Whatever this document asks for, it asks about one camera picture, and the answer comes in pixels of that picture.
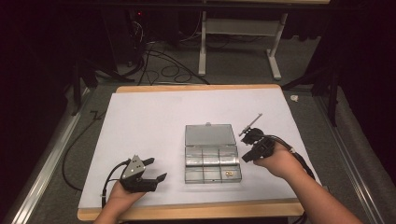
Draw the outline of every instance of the gray floor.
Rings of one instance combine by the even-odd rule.
[[[304,73],[318,43],[318,39],[305,42],[300,42],[296,38],[281,40],[276,59],[283,78],[281,81],[274,81],[264,53],[264,49],[271,47],[272,39],[265,37],[250,41],[253,40],[253,37],[234,36],[233,38],[237,38],[239,41],[233,40],[222,48],[219,47],[223,46],[223,39],[216,39],[216,41],[209,39],[208,44],[213,47],[207,51],[205,79],[209,83],[286,84]],[[191,71],[196,72],[198,70],[199,47],[196,42],[186,42],[178,48],[159,43],[155,44],[152,49],[169,54],[182,62]],[[169,84],[169,82],[174,82],[173,77],[161,76],[161,71],[168,65],[171,64],[164,59],[149,57],[148,70],[160,73],[157,83]],[[173,71],[176,71],[175,67],[168,67],[163,70],[166,75],[171,75]],[[144,76],[143,85],[148,85],[157,76],[154,72],[149,72],[148,75],[149,78]],[[135,75],[134,78],[139,79],[140,74]],[[202,83],[196,77],[193,77],[188,82]],[[97,120],[84,132],[86,127],[92,123],[93,113],[91,111],[105,112],[111,93],[120,85],[125,84],[100,79],[98,88],[91,90],[91,99],[81,110],[78,125],[66,147],[71,147],[66,158],[66,176],[79,188],[83,188],[103,123],[102,119]],[[320,102],[322,102],[321,99],[312,97],[310,92],[307,91],[308,88],[302,86],[300,89],[285,91],[284,94],[322,184],[327,186],[330,192],[364,223],[391,223],[396,220],[396,211],[393,208],[394,206],[392,206],[396,204],[394,185],[382,169],[380,162],[361,133],[359,123],[350,112],[342,90],[340,90],[336,111],[338,127],[334,129],[329,126],[326,117],[323,116],[319,106]],[[299,95],[298,102],[290,100],[292,94]],[[19,206],[21,206],[24,197],[50,154],[53,142],[61,135],[68,117],[69,111],[65,113],[64,120],[60,123],[59,131],[55,132],[48,150],[37,164],[20,198],[15,202],[8,216],[7,223],[10,223],[12,218],[15,217]],[[359,171],[358,177],[353,172],[350,172],[351,167],[348,167],[350,163],[345,162],[345,155],[340,150],[340,142],[334,137],[334,132],[342,136],[341,147],[347,149],[347,155],[353,161],[352,170]],[[81,133],[83,135],[72,145],[73,140]],[[60,160],[54,171],[45,193],[28,221],[29,223],[81,223],[77,219],[80,192],[67,187],[62,178],[61,168],[62,160]],[[370,195],[373,196],[373,203],[365,203],[365,201],[370,201],[370,199],[361,197],[361,195],[364,196],[364,194],[359,194],[361,187],[369,190]],[[370,214],[371,211],[374,211],[374,213],[377,211],[380,214],[380,218],[376,214]],[[250,220],[249,223],[255,223],[255,220]]]

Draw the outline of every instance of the wooden table edge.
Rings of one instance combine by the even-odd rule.
[[[121,86],[116,93],[151,91],[215,91],[279,89],[276,84],[253,85],[182,85],[182,86]],[[92,221],[101,208],[79,208],[78,219]],[[230,218],[230,217],[288,217],[300,216],[304,212],[297,199],[267,200],[264,202],[241,203],[202,203],[187,205],[166,205],[132,207],[120,218],[125,220],[166,220],[192,218]]]
[[[101,208],[79,208],[78,219],[81,221],[95,220],[101,210]],[[195,218],[297,217],[303,212],[304,209],[297,199],[286,199],[261,203],[202,203],[132,207],[120,219],[176,220]]]
[[[296,5],[328,5],[330,0],[222,0],[221,2],[237,3],[272,3],[272,4],[296,4]]]
[[[243,90],[243,89],[280,89],[276,84],[253,85],[181,85],[181,86],[121,86],[116,93],[150,92],[150,91],[215,91],[215,90]]]

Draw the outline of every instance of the white paper sheet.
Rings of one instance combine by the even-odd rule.
[[[280,88],[114,93],[78,207],[101,207],[100,195],[108,174],[135,154],[141,160],[155,158],[147,166],[144,178],[156,178],[163,173],[167,177],[155,192],[146,194],[134,206],[296,198],[284,180],[242,159],[240,183],[184,183],[186,125],[231,124],[241,158],[251,146],[242,143],[238,134],[259,113],[262,117],[252,128],[284,139],[315,173]],[[113,177],[119,178],[121,170]]]

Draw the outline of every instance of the dark background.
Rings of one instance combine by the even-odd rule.
[[[392,138],[396,133],[393,106],[396,36],[391,29],[394,16],[388,2],[373,1],[363,14],[339,14],[331,20],[318,14],[290,13],[283,37],[298,35],[304,41],[325,32],[308,71],[328,66],[330,58],[331,64],[336,64],[339,83],[350,107],[395,182]],[[346,3],[332,1],[332,4]],[[54,1],[3,2],[0,9],[3,77],[0,219],[3,219],[64,113],[67,104],[64,92],[72,84],[77,51],[98,63],[102,61],[108,68],[114,67],[115,62],[98,11],[75,11],[71,20],[95,25],[90,26],[89,32],[78,32],[81,26],[73,26],[76,34],[70,37],[64,35],[70,27],[65,25],[63,14]],[[153,38],[162,38],[174,45],[179,38],[178,31],[189,35],[197,22],[196,15],[190,12],[156,11],[149,15],[146,22],[151,25]],[[69,37],[76,37],[78,42],[72,43]],[[335,49],[342,53],[332,58]]]

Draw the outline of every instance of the metal rail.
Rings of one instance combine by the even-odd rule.
[[[353,185],[353,188],[356,191],[359,199],[361,200],[361,204],[363,209],[370,220],[370,223],[385,223],[381,214],[378,211],[378,208],[373,201],[373,197],[370,193],[370,190],[367,188],[367,185],[364,183],[364,180],[361,177],[361,174],[358,171],[358,168],[355,165],[355,162],[351,158],[346,145],[341,137],[341,134],[338,132],[337,128],[332,126],[332,122],[327,117],[327,108],[326,104],[320,96],[314,97],[315,102],[320,110],[323,118],[325,118],[327,125],[329,126],[329,130],[332,132],[332,136],[334,137],[335,143],[337,144],[341,156],[342,162],[346,168],[346,173],[349,176],[349,179]]]
[[[88,91],[88,89],[85,89],[83,93],[84,99],[81,109],[84,108],[91,96],[92,92]],[[29,193],[23,201],[20,210],[14,217],[14,220],[12,221],[13,224],[27,223],[30,215],[32,215],[36,205],[41,199],[41,196],[44,194],[44,191],[46,190],[47,185],[52,178],[52,174],[56,169],[58,161],[64,152],[67,142],[78,123],[78,120],[81,116],[80,111],[67,121],[68,125],[63,130],[62,137],[60,139],[57,139],[55,146],[53,147],[51,153],[49,154],[49,157],[46,160],[46,163],[43,165],[40,173],[38,174],[35,183],[31,187]]]
[[[353,7],[337,7],[324,4],[273,4],[273,3],[235,3],[235,2],[183,2],[183,3],[165,3],[165,2],[133,2],[133,1],[67,1],[63,0],[58,3],[62,7],[136,7],[139,9],[150,10],[195,10],[195,11],[235,11],[236,9],[248,12],[314,12],[314,13],[352,13],[360,12],[367,8],[367,5],[361,4]]]

